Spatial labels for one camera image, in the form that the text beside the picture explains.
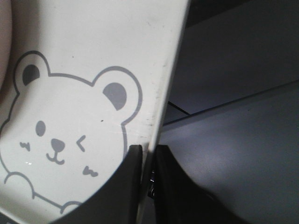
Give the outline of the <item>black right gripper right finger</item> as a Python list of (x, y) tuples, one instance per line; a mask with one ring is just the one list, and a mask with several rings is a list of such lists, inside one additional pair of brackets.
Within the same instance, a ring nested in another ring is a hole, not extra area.
[(153, 197), (158, 224), (245, 224), (216, 196), (198, 186), (167, 145), (154, 153)]

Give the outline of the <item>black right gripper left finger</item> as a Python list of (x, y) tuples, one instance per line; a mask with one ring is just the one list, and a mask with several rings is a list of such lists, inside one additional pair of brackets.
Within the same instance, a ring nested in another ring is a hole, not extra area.
[(55, 224), (135, 224), (142, 172), (142, 146), (131, 145), (109, 180)]

